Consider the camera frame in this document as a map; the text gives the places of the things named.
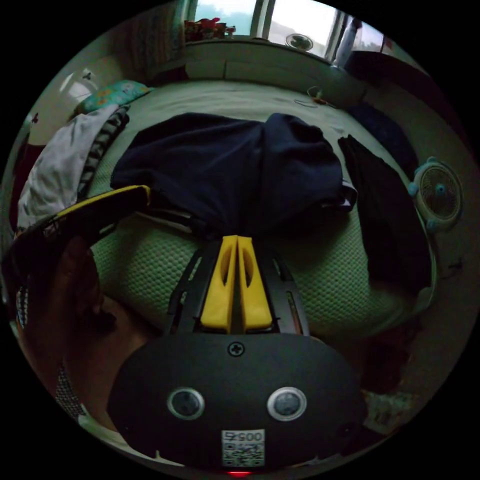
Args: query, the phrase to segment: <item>qr code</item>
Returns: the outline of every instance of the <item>qr code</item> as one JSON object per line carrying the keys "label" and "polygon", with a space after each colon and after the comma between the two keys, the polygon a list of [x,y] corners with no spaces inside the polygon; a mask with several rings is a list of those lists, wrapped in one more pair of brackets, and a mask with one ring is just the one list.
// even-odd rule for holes
{"label": "qr code", "polygon": [[222,432],[224,467],[263,467],[265,465],[265,432],[243,430]]}

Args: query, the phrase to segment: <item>fan grille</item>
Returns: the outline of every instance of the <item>fan grille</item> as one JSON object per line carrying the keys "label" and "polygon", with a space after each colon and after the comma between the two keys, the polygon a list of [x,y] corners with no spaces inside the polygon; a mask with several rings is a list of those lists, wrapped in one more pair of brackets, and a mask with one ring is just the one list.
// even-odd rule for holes
{"label": "fan grille", "polygon": [[[436,194],[438,184],[445,186],[445,194],[442,196]],[[449,220],[458,213],[459,185],[443,168],[432,167],[425,171],[421,178],[420,192],[425,205],[436,217]]]}

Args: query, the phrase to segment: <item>yellow plastic part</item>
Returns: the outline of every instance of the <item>yellow plastic part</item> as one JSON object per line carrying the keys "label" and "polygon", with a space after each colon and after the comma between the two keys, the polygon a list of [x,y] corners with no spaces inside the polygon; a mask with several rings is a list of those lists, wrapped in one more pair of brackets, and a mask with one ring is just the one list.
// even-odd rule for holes
{"label": "yellow plastic part", "polygon": [[200,317],[205,328],[222,330],[228,334],[232,327],[237,239],[236,235],[223,237]]}
{"label": "yellow plastic part", "polygon": [[260,276],[252,239],[238,237],[238,267],[243,330],[267,329],[272,325],[267,295]]}
{"label": "yellow plastic part", "polygon": [[112,191],[107,191],[106,193],[101,193],[100,195],[93,196],[91,198],[87,198],[86,200],[80,201],[76,203],[75,205],[69,206],[65,210],[62,210],[61,212],[57,213],[57,217],[63,217],[70,212],[73,212],[74,210],[81,209],[85,205],[88,204],[93,204],[94,202],[97,202],[98,200],[102,200],[106,197],[112,197],[113,195],[119,195],[122,194],[123,192],[127,192],[129,190],[135,190],[135,189],[144,189],[146,193],[146,206],[150,205],[150,187],[146,185],[131,185],[131,186],[125,186],[123,188],[118,188],[117,190],[112,190]]}

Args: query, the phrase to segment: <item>striped cloth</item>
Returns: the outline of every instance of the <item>striped cloth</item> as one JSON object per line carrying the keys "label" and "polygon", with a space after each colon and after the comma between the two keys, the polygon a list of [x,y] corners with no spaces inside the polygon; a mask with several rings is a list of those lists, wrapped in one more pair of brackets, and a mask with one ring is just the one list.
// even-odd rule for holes
{"label": "striped cloth", "polygon": [[129,116],[127,115],[129,108],[129,105],[124,105],[117,109],[104,123],[103,127],[98,132],[98,135],[95,137],[78,184],[78,202],[87,198],[90,184],[94,179],[100,160],[103,158],[112,142],[130,121]]}

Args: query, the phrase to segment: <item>curtain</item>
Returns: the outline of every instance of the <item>curtain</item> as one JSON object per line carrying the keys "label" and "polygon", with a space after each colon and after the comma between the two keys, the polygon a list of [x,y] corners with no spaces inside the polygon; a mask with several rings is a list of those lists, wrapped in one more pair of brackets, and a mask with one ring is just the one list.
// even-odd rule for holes
{"label": "curtain", "polygon": [[130,26],[134,67],[149,77],[159,65],[185,55],[186,0],[173,0],[135,17]]}

